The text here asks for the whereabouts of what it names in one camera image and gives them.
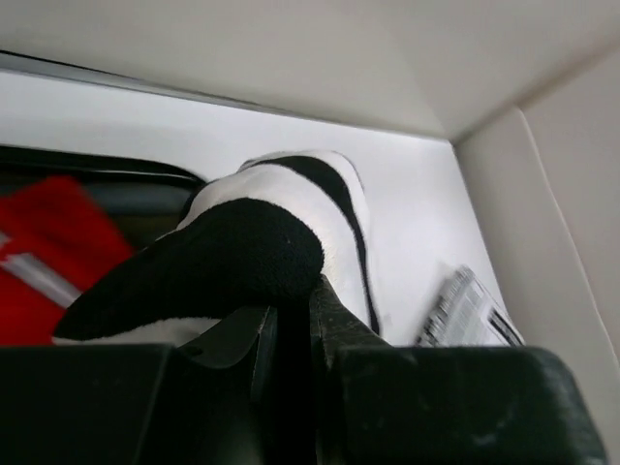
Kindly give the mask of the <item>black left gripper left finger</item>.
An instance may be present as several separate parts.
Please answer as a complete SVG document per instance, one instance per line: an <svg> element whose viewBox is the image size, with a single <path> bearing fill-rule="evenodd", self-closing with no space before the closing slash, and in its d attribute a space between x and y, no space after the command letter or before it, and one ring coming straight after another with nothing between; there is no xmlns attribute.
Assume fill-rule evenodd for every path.
<svg viewBox="0 0 620 465"><path fill-rule="evenodd" d="M277 311L243 307L186 344L178 464L265 464Z"/></svg>

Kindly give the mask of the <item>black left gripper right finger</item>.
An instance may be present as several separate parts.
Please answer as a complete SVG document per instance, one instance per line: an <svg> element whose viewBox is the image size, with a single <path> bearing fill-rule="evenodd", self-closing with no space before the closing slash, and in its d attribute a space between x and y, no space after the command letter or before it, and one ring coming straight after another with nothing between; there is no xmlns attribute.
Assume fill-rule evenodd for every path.
<svg viewBox="0 0 620 465"><path fill-rule="evenodd" d="M309 312L316 462L341 464L329 380L334 357L342 348L385 347L388 343L342 304L325 276L310 295Z"/></svg>

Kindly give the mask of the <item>black white striped towel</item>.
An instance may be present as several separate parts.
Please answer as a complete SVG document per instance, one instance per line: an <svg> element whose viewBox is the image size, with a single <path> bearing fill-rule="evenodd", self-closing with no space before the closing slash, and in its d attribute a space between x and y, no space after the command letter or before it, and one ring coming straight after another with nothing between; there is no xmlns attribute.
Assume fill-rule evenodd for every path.
<svg viewBox="0 0 620 465"><path fill-rule="evenodd" d="M64 344L182 346L244 306L283 307L327 280L374 331L370 212L344 155L273 152L200 187L176 228L117 265L66 311Z"/></svg>

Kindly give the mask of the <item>newspaper print cloth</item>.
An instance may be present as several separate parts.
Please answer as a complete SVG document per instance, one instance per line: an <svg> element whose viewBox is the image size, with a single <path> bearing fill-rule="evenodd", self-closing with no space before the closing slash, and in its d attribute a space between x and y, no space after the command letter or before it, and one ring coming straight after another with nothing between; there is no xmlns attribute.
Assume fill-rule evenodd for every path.
<svg viewBox="0 0 620 465"><path fill-rule="evenodd" d="M423 348L523 344L508 312L467 266L444 282L415 342Z"/></svg>

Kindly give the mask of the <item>red shorts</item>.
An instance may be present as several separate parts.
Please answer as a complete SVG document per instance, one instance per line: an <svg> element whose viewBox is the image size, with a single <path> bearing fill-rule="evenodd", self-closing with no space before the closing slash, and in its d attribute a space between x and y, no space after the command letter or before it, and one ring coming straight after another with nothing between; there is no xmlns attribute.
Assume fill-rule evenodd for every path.
<svg viewBox="0 0 620 465"><path fill-rule="evenodd" d="M2 196L2 344L50 344L66 309L132 253L71 177L48 177Z"/></svg>

